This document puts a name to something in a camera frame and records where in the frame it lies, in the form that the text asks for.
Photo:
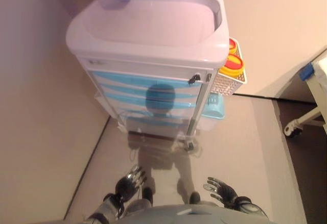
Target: blue drawer stripe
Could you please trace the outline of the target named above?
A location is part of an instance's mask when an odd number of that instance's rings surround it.
[[[110,73],[110,72],[93,71],[92,73],[104,79],[112,80],[127,85],[140,86],[140,87],[151,87],[153,85],[166,84],[177,89],[177,88],[190,88],[190,87],[201,85],[201,83],[199,82],[195,82],[194,84],[189,85],[188,82],[186,81],[141,77],[141,76],[117,74],[117,73]]]
[[[151,92],[148,92],[147,90],[141,90],[141,89],[133,89],[133,88],[128,88],[128,87],[122,87],[122,86],[116,86],[116,85],[107,85],[107,84],[102,84],[100,83],[101,86],[119,91],[122,93],[126,94],[132,94],[132,95],[138,95],[138,96],[143,96],[147,97],[148,99],[158,99],[158,100],[174,100],[174,98],[193,98],[197,97],[197,94],[184,94],[184,93],[171,93],[171,92],[164,92],[164,91],[156,91],[156,90],[151,90]]]
[[[195,103],[175,103],[175,102],[165,102],[165,101],[154,101],[154,100],[147,100],[144,98],[138,98],[138,97],[131,97],[131,96],[124,96],[124,95],[117,95],[117,94],[111,94],[111,93],[104,93],[106,97],[114,99],[116,101],[142,106],[142,107],[148,107],[150,109],[187,109],[187,108],[194,108]]]

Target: beige wall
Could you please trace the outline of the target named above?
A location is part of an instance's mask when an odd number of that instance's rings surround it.
[[[327,0],[224,1],[248,76],[238,93],[312,101],[296,73],[327,47]]]
[[[91,0],[0,0],[0,223],[62,219],[107,120],[65,45]]]

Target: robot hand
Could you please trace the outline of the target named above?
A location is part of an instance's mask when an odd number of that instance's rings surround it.
[[[137,193],[141,185],[147,180],[144,175],[145,171],[136,165],[118,181],[115,192],[121,203],[129,201]]]
[[[216,193],[212,193],[210,196],[222,202],[225,208],[247,214],[265,216],[268,219],[266,213],[258,205],[253,204],[248,197],[238,197],[235,190],[226,183],[213,177],[208,177],[207,183],[203,185],[203,188],[209,192]]]
[[[107,194],[103,202],[109,201],[118,211],[118,217],[124,213],[124,203],[129,201],[147,180],[144,177],[145,171],[138,165],[135,165],[123,178],[121,178],[115,187],[115,194]]]
[[[225,208],[234,209],[235,199],[238,197],[235,190],[228,186],[226,183],[215,179],[213,177],[208,177],[208,184],[204,184],[203,188],[207,191],[216,193],[210,194],[211,197],[217,199],[224,204]]]

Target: beige floor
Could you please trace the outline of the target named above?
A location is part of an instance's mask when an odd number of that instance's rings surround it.
[[[81,221],[89,216],[102,198],[114,191],[117,180],[138,162],[147,170],[147,184],[152,188],[155,185],[156,206],[181,204],[193,190],[199,191],[203,200],[211,200],[202,184],[208,176],[214,176],[231,185],[238,195],[250,197],[272,221],[306,223],[272,101],[232,96],[225,104],[226,118],[212,131],[199,133],[199,148],[191,155],[176,143],[128,137],[112,119],[67,219]]]

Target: teal bin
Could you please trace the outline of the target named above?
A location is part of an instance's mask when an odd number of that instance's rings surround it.
[[[199,119],[197,129],[210,131],[225,117],[225,106],[223,96],[211,93],[205,104],[202,115]]]

